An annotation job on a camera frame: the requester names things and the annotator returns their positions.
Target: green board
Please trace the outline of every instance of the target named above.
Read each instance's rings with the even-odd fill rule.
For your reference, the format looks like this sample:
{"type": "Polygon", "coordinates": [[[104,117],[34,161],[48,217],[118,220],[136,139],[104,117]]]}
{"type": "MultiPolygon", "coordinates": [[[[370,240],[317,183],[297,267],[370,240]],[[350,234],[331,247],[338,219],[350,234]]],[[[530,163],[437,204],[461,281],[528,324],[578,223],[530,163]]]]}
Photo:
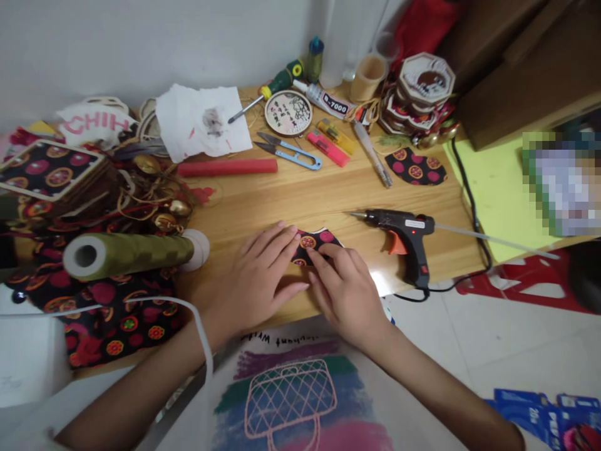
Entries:
{"type": "MultiPolygon", "coordinates": [[[[455,143],[476,201],[478,218],[484,233],[539,249],[560,241],[543,225],[543,214],[537,209],[535,196],[524,183],[522,137],[511,142],[475,152],[469,141],[455,143]]],[[[444,145],[446,154],[461,183],[451,143],[444,145]]],[[[524,252],[494,242],[488,243],[498,262],[512,260],[524,252]]]]}

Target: scissors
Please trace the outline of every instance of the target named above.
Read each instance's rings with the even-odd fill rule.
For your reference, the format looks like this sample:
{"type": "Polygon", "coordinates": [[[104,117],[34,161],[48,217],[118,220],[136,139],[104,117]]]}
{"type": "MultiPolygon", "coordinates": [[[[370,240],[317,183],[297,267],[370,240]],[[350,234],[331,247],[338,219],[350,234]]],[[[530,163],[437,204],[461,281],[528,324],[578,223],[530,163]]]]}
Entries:
{"type": "Polygon", "coordinates": [[[319,170],[321,168],[321,159],[314,157],[313,155],[311,155],[309,152],[305,152],[302,149],[299,149],[298,147],[295,147],[293,145],[288,144],[287,142],[282,141],[280,138],[272,136],[272,135],[268,135],[266,133],[262,133],[262,132],[257,132],[257,134],[263,138],[265,141],[268,142],[268,144],[265,143],[260,143],[260,142],[256,142],[253,141],[256,145],[258,145],[261,149],[266,150],[269,153],[273,153],[274,155],[277,155],[278,157],[282,157],[288,161],[291,161],[292,163],[296,163],[297,165],[301,165],[307,169],[311,169],[311,170],[319,170]],[[282,152],[280,150],[276,150],[275,146],[282,146],[285,147],[286,149],[290,149],[296,152],[296,154],[294,156],[288,155],[285,152],[282,152]],[[300,155],[304,155],[305,157],[311,159],[312,161],[314,161],[314,163],[311,165],[309,163],[305,163],[304,161],[299,160],[299,156],[300,155]]]}

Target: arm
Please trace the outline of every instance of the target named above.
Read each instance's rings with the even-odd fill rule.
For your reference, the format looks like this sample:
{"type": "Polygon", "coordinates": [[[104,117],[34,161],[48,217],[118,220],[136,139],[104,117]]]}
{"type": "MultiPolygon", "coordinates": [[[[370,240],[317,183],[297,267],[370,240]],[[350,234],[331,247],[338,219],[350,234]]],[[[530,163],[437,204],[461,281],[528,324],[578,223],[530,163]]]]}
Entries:
{"type": "Polygon", "coordinates": [[[521,433],[469,388],[420,351],[382,309],[367,265],[354,249],[308,250],[318,302],[332,326],[402,384],[470,451],[522,451],[521,433]],[[321,254],[332,257],[330,265],[321,254]]]}
{"type": "MultiPolygon", "coordinates": [[[[211,307],[201,312],[211,349],[256,327],[308,284],[276,287],[299,245],[296,226],[279,222],[250,238],[232,270],[214,282],[211,307]]],[[[104,392],[56,441],[73,450],[127,450],[142,438],[173,392],[205,362],[194,322],[104,392]]]]}

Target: wooden desk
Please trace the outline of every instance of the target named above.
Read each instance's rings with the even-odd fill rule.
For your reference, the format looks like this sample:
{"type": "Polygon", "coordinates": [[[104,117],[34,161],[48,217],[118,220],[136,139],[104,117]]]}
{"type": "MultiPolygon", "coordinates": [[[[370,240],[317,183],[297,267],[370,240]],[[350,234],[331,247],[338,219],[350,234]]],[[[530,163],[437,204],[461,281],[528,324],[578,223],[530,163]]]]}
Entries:
{"type": "MultiPolygon", "coordinates": [[[[255,89],[241,90],[242,96],[254,96],[255,89]]],[[[249,123],[254,116],[247,114],[249,123]]],[[[351,125],[333,119],[314,107],[313,124],[328,117],[344,133],[355,137],[351,125]]],[[[262,118],[250,129],[252,140],[262,141],[257,132],[270,133],[262,118]]],[[[378,137],[384,132],[375,125],[372,142],[376,150],[391,153],[392,147],[382,148],[378,137]]],[[[294,140],[287,140],[295,145],[294,140]]],[[[239,175],[209,179],[188,179],[191,187],[211,186],[217,189],[212,205],[195,211],[189,227],[204,232],[211,243],[207,263],[198,271],[182,274],[178,280],[179,295],[199,307],[210,302],[204,296],[206,282],[223,274],[232,262],[235,252],[252,232],[264,229],[284,219],[301,230],[312,232],[328,228],[345,246],[355,248],[367,262],[380,295],[409,289],[401,277],[403,258],[389,256],[388,235],[369,227],[364,222],[345,214],[345,211],[386,208],[405,210],[433,216],[436,221],[470,229],[470,217],[464,207],[460,185],[455,178],[444,150],[437,146],[421,153],[438,158],[447,168],[448,180],[438,186],[414,186],[392,172],[394,185],[386,189],[362,150],[356,152],[344,168],[338,167],[305,138],[297,139],[300,146],[323,161],[323,167],[311,171],[283,158],[277,158],[276,174],[239,175]]],[[[259,148],[232,156],[239,158],[272,158],[259,148]]],[[[473,238],[452,232],[436,231],[424,238],[431,282],[451,279],[483,268],[478,246],[473,238]]],[[[307,280],[307,269],[290,265],[286,281],[307,280]]],[[[262,327],[275,326],[319,314],[311,290],[300,293],[286,304],[275,317],[262,327]]]]}

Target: red stool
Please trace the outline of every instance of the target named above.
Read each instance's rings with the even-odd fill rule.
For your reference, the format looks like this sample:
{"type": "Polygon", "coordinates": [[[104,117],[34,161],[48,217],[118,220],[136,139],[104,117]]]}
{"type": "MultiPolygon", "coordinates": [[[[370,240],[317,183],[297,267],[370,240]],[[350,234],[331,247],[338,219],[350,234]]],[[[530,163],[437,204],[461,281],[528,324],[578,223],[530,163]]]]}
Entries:
{"type": "Polygon", "coordinates": [[[503,264],[497,266],[488,274],[463,281],[457,285],[457,292],[461,294],[480,294],[492,298],[509,299],[510,301],[593,314],[593,312],[578,304],[568,285],[570,254],[563,249],[558,249],[551,253],[559,256],[560,259],[553,260],[532,256],[524,259],[524,265],[503,264]],[[506,279],[508,281],[506,286],[495,287],[490,279],[490,276],[495,275],[506,279]],[[541,283],[559,285],[563,291],[563,297],[548,298],[546,296],[524,293],[528,288],[541,283]]]}

